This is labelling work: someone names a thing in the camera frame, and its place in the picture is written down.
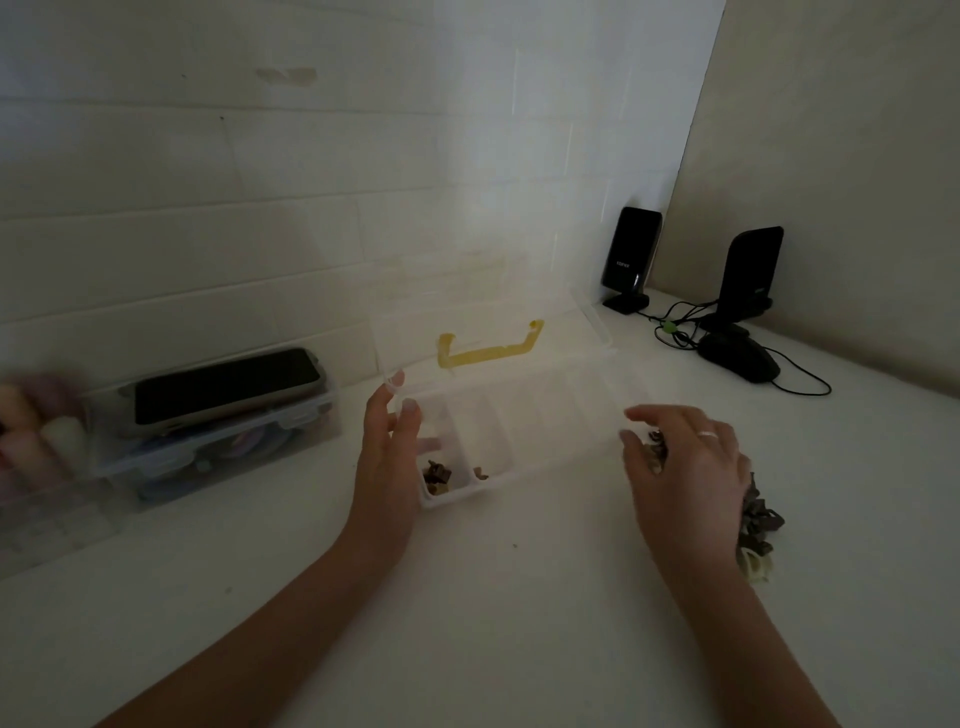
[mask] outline desk surface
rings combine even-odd
[[[671,301],[655,295],[650,310]],[[639,316],[599,310],[656,398],[736,427],[787,519],[758,591],[844,725],[954,724],[960,401],[757,330],[834,387],[792,397],[667,349]],[[809,384],[786,367],[783,381]],[[345,391],[342,439],[0,582],[0,723],[95,722],[319,556],[347,514],[371,389]],[[634,525],[615,433],[589,461],[424,513],[281,724],[716,724]]]

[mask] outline phone screen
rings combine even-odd
[[[138,425],[155,425],[192,412],[311,384],[320,378],[304,349],[155,376],[134,386],[134,419]]]

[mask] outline smartphone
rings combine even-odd
[[[323,367],[303,348],[153,376],[133,386],[131,436],[163,434],[325,391]]]

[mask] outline black cable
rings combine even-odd
[[[700,331],[700,320],[704,318],[703,316],[696,317],[696,315],[698,313],[702,313],[703,311],[707,310],[708,308],[710,308],[712,305],[716,303],[717,301],[710,301],[708,303],[691,303],[690,301],[677,301],[673,305],[671,305],[667,309],[666,313],[663,314],[662,316],[651,316],[649,314],[643,313],[642,311],[639,311],[638,313],[640,314],[640,316],[643,316],[644,318],[657,323],[657,327],[654,328],[654,336],[657,338],[657,341],[670,347],[670,349],[679,349],[682,352],[691,352],[696,350],[697,348],[696,335]],[[671,321],[670,314],[673,313],[674,308],[676,308],[678,305],[681,305],[681,304],[690,306],[690,309],[685,313],[685,315],[682,318],[679,318],[676,321]],[[673,339],[673,343],[670,343],[666,339],[660,337],[659,331],[662,331],[662,330],[666,331],[666,329],[663,327],[663,325],[666,323],[670,323],[674,326],[674,330],[668,332],[670,334],[670,337]],[[680,331],[679,327],[682,326],[683,324],[693,324],[694,325],[693,333]],[[777,387],[777,389],[781,390],[782,392],[786,392],[787,394],[798,395],[800,397],[826,397],[828,394],[833,392],[833,387],[830,386],[829,382],[827,382],[825,379],[820,379],[818,376],[816,376],[812,372],[804,369],[802,366],[800,366],[800,364],[795,362],[785,353],[778,352],[776,349],[771,349],[770,347],[763,347],[763,348],[768,352],[779,354],[788,362],[793,364],[793,366],[795,366],[797,369],[803,372],[805,375],[816,379],[825,387],[827,387],[826,392],[797,392],[793,389],[787,389],[786,387],[781,387],[775,381],[771,381],[770,383],[773,384],[775,387]]]
[[[698,322],[699,319],[694,318],[694,316],[696,316],[696,314],[698,313],[702,313],[703,311],[707,310],[715,303],[716,301],[710,301],[708,303],[691,303],[690,301],[677,301],[673,305],[671,305],[667,309],[667,312],[662,316],[650,316],[649,314],[646,314],[643,312],[639,312],[639,313],[644,318],[649,319],[650,321],[656,322],[658,324],[657,327],[654,328],[654,336],[657,338],[657,341],[670,347],[670,349],[679,349],[683,352],[689,352],[697,348],[697,342],[694,337],[696,337],[698,331],[700,330],[700,324],[695,323],[695,322]],[[690,306],[690,309],[681,318],[677,319],[676,321],[671,321],[670,314],[673,313],[673,309],[680,304],[688,305]],[[664,327],[664,324],[667,324],[667,323],[672,324],[674,327],[674,330],[668,331],[668,333],[670,334],[670,337],[673,339],[672,344],[666,339],[660,337],[660,335],[658,334],[658,331],[666,330],[666,328]],[[683,324],[691,324],[691,323],[694,323],[693,333],[687,333],[686,331],[679,330],[679,327],[682,326]]]
[[[816,380],[819,381],[821,384],[823,384],[825,387],[827,387],[826,392],[796,392],[796,391],[794,391],[794,390],[792,390],[792,389],[787,389],[786,387],[781,387],[781,386],[780,386],[779,384],[777,384],[775,381],[771,381],[770,383],[773,384],[775,387],[777,387],[777,389],[781,390],[782,392],[786,392],[787,394],[800,395],[801,397],[826,397],[830,392],[833,391],[833,387],[831,387],[831,386],[829,385],[829,382],[827,382],[825,379],[820,379],[818,376],[816,376],[816,375],[813,374],[812,372],[808,372],[806,369],[804,369],[802,366],[800,366],[800,364],[798,364],[797,362],[795,362],[793,359],[791,359],[791,358],[790,358],[789,356],[787,356],[785,353],[783,353],[783,352],[778,352],[776,349],[771,349],[770,347],[763,347],[763,348],[764,348],[765,350],[767,350],[768,352],[778,353],[780,356],[782,356],[784,359],[786,359],[786,360],[789,361],[791,364],[793,364],[797,369],[799,369],[799,370],[800,370],[801,372],[803,372],[805,375],[807,375],[807,376],[812,376],[814,379],[816,379]]]

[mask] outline phone case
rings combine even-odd
[[[179,417],[172,418],[170,420],[164,420],[158,423],[152,423],[150,425],[138,425],[134,417],[134,411],[136,407],[135,402],[135,386],[136,382],[130,384],[121,389],[121,394],[127,397],[130,401],[130,405],[127,408],[127,413],[124,417],[123,424],[121,425],[119,434],[123,437],[129,438],[143,438],[143,437],[154,437],[156,435],[163,435],[173,432],[181,427],[188,427],[191,425],[201,425],[202,423],[212,422],[214,420],[222,420],[227,417],[233,417],[235,415],[240,415],[245,412],[250,412],[254,409],[265,409],[267,407],[276,406],[279,404],[285,404],[289,401],[299,400],[305,397],[311,397],[313,395],[319,395],[326,391],[326,372],[324,368],[320,365],[320,362],[317,360],[316,355],[309,349],[299,348],[300,351],[306,352],[307,356],[310,358],[310,361],[313,363],[314,367],[317,370],[317,374],[320,375],[320,378],[317,381],[309,382],[308,384],[301,384],[296,387],[289,387],[287,389],[280,389],[275,392],[269,392],[265,395],[260,395],[259,397],[251,397],[246,400],[238,400],[231,402],[229,404],[223,404],[219,407],[211,407],[210,409],[200,410],[198,412],[191,412],[186,415],[181,415]],[[261,352],[255,356],[262,356],[268,353],[284,352],[285,349],[278,349],[275,352]],[[229,361],[237,361],[240,359],[253,358],[252,356],[240,356],[237,359],[230,359]]]

